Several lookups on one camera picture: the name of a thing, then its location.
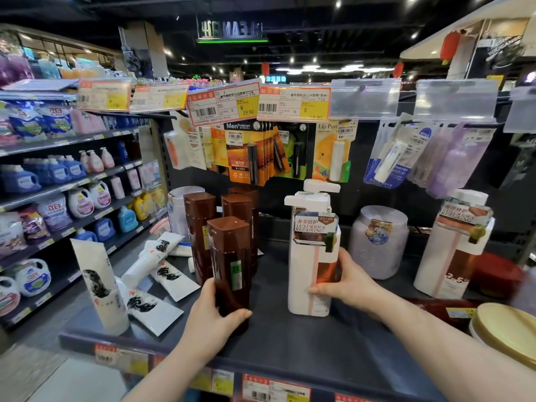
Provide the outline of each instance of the red lantern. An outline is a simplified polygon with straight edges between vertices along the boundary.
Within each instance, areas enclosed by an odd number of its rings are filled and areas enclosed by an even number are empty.
[[[441,60],[452,60],[460,44],[461,34],[459,32],[451,32],[447,34],[443,40],[443,46],[441,46],[441,53],[439,58]]]
[[[261,68],[261,71],[263,72],[263,75],[265,76],[270,75],[270,65],[268,64],[268,62],[263,62],[260,68]]]
[[[393,77],[394,78],[399,78],[402,76],[402,72],[404,72],[404,64],[402,62],[398,62],[395,66],[394,66],[394,71],[393,71]]]

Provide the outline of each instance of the hand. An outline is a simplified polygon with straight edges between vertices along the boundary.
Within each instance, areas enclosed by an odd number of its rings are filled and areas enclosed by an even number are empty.
[[[309,292],[341,299],[345,304],[365,312],[372,312],[377,300],[386,292],[356,264],[348,251],[339,249],[339,263],[343,270],[340,282],[335,284],[316,284]]]
[[[231,333],[251,314],[251,310],[240,309],[221,317],[216,309],[216,287],[212,277],[205,282],[201,295],[192,306],[178,346],[182,346],[184,351],[205,365],[218,354]]]

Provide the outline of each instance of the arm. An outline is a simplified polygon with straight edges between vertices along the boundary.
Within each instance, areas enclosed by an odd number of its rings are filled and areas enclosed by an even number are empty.
[[[339,261],[341,282],[318,284],[310,292],[376,315],[447,399],[534,400],[536,372],[382,288],[346,250],[340,249]]]
[[[221,317],[216,309],[214,278],[208,279],[199,299],[192,306],[177,346],[123,398],[123,402],[178,402],[197,373],[250,316],[250,310],[240,309]]]

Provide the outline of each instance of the red container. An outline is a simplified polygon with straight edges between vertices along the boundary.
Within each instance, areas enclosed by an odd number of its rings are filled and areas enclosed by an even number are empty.
[[[511,297],[525,276],[512,261],[490,252],[482,253],[475,263],[470,285],[488,296]]]

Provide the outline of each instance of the pump dispenser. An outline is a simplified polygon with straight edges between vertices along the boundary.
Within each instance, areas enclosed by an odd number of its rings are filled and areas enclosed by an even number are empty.
[[[340,185],[307,179],[303,192],[285,197],[292,206],[288,265],[288,310],[296,315],[325,317],[331,298],[309,294],[312,284],[337,281],[339,218],[331,212],[330,196]]]

